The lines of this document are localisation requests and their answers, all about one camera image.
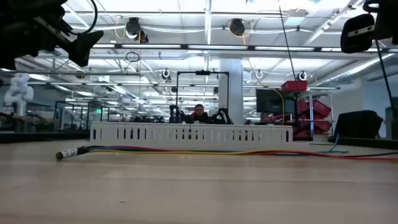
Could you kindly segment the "white building column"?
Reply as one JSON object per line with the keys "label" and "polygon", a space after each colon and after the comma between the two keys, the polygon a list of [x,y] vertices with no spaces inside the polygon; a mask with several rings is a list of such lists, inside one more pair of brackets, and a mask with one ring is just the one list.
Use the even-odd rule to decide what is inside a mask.
{"label": "white building column", "polygon": [[243,60],[220,59],[218,79],[218,107],[227,108],[233,124],[243,124]]}

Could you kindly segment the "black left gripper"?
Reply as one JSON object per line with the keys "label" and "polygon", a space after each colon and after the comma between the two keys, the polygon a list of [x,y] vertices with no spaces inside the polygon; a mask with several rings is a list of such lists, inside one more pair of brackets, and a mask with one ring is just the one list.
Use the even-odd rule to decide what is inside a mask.
{"label": "black left gripper", "polygon": [[94,20],[84,32],[76,33],[63,19],[68,0],[0,0],[0,68],[15,70],[15,59],[38,56],[60,47],[81,67],[88,65],[90,50],[103,37],[94,31],[98,8],[93,2]]}

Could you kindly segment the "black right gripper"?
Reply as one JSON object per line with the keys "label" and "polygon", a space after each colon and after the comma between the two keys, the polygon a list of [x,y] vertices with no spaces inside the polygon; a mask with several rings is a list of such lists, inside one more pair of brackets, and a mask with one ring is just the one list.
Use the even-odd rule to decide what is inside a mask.
{"label": "black right gripper", "polygon": [[365,0],[363,10],[364,14],[345,22],[340,37],[341,51],[364,52],[374,41],[384,39],[398,45],[398,0]]}

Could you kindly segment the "grey cabinet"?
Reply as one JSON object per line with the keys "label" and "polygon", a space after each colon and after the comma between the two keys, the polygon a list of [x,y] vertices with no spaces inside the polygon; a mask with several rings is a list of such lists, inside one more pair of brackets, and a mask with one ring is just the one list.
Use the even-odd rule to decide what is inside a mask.
{"label": "grey cabinet", "polygon": [[398,106],[385,109],[385,125],[387,138],[398,140]]}

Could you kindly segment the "black connector with white label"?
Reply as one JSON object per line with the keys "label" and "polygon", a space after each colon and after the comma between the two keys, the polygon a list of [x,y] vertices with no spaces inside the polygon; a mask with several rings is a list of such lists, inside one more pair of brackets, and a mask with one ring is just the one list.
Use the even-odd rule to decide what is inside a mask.
{"label": "black connector with white label", "polygon": [[74,147],[71,149],[66,149],[66,150],[57,152],[55,154],[55,158],[56,158],[56,160],[61,161],[62,159],[78,156],[81,154],[86,154],[87,152],[89,152],[89,149],[85,146]]}

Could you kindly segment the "red storage bin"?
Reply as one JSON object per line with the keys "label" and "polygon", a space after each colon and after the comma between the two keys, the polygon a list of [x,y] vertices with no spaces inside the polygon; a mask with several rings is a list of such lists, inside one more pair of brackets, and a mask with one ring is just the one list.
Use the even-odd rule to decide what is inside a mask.
{"label": "red storage bin", "polygon": [[312,105],[313,105],[313,111],[324,118],[328,117],[331,113],[331,108],[323,104],[321,101],[313,100]]}
{"label": "red storage bin", "polygon": [[289,80],[286,81],[282,86],[281,89],[284,91],[306,91],[307,90],[308,81],[305,80]]}
{"label": "red storage bin", "polygon": [[305,141],[306,139],[312,137],[310,126],[303,126],[301,128],[293,127],[293,131],[294,141]]}
{"label": "red storage bin", "polygon": [[315,134],[327,133],[331,129],[331,123],[324,120],[314,121],[314,132]]}
{"label": "red storage bin", "polygon": [[297,113],[308,113],[310,111],[310,103],[305,100],[300,100],[297,102]]}

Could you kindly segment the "metal shelf rack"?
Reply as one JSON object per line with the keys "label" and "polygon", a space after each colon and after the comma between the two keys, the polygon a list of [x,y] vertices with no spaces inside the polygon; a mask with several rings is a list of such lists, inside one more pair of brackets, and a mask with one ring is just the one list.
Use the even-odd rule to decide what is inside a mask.
{"label": "metal shelf rack", "polygon": [[[331,108],[331,113],[328,117],[324,118],[319,114],[316,114],[313,111],[313,105],[312,101],[313,100],[318,100],[321,101],[323,104],[329,106]],[[333,115],[333,102],[332,102],[332,94],[329,90],[309,90],[308,91],[308,97],[307,97],[307,102],[310,103],[310,111],[308,112],[308,124],[310,125],[310,130],[311,130],[311,135],[323,135],[323,136],[329,136],[333,134],[334,129],[333,125],[335,123],[334,115]],[[331,123],[331,129],[327,133],[323,134],[315,134],[314,132],[314,121],[316,120],[324,120],[324,121],[329,121]]]}

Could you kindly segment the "long ceiling light bar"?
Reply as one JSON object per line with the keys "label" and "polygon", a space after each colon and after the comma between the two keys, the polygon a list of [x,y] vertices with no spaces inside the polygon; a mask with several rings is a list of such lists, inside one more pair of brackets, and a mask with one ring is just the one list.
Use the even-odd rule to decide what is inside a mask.
{"label": "long ceiling light bar", "polygon": [[247,50],[267,52],[341,52],[336,47],[283,47],[253,45],[187,45],[187,44],[95,44],[94,49],[152,49],[152,50]]}

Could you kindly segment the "silver ventilation duct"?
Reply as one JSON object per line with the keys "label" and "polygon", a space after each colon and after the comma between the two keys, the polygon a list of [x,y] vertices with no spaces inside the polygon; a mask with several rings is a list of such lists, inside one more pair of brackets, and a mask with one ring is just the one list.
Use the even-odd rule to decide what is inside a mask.
{"label": "silver ventilation duct", "polygon": [[[385,66],[389,66],[393,63],[398,62],[398,53],[386,54],[383,55],[381,58],[383,64]],[[380,68],[381,62],[379,57],[358,64],[354,63],[351,65],[351,68],[343,69],[342,71],[338,70],[337,72],[332,73],[331,75],[326,76],[321,80],[318,80],[316,82],[316,86],[326,86],[330,85],[331,83],[339,83],[345,79],[353,79],[358,76],[371,73]]]}

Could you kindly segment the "person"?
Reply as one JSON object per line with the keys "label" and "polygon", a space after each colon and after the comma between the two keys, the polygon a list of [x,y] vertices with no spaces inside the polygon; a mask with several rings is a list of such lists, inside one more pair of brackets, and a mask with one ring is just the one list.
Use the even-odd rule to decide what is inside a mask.
{"label": "person", "polygon": [[205,112],[204,106],[202,104],[197,104],[194,107],[193,113],[186,117],[185,122],[190,124],[210,124],[211,119],[208,116],[208,113]]}

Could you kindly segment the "black gantry frame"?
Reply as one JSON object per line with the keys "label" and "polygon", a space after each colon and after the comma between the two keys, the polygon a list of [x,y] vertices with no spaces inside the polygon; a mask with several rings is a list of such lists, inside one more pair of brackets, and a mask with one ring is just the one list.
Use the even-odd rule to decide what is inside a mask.
{"label": "black gantry frame", "polygon": [[195,75],[206,75],[206,76],[211,75],[211,74],[217,74],[217,75],[223,74],[223,75],[225,75],[227,77],[227,104],[226,104],[226,106],[222,106],[220,108],[220,110],[225,115],[226,124],[233,124],[233,122],[231,121],[231,119],[229,117],[229,114],[228,114],[228,112],[229,112],[228,111],[228,109],[229,109],[229,72],[212,72],[212,71],[209,71],[209,70],[198,70],[198,71],[195,71],[195,72],[180,72],[180,71],[178,71],[177,72],[177,83],[176,83],[176,88],[177,88],[177,90],[176,90],[176,104],[175,104],[176,106],[178,105],[179,76],[181,74],[195,74]]}

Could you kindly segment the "black bag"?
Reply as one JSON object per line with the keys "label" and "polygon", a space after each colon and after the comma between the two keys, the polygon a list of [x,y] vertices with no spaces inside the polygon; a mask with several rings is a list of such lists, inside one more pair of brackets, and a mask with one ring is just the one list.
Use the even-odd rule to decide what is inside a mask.
{"label": "black bag", "polygon": [[341,113],[335,126],[334,137],[375,139],[383,119],[371,110]]}

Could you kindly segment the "black monitor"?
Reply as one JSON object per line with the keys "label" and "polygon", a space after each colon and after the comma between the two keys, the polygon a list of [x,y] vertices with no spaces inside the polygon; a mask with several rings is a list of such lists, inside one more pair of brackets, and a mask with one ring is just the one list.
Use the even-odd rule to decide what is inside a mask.
{"label": "black monitor", "polygon": [[295,97],[292,92],[282,90],[256,90],[256,111],[258,113],[295,113]]}

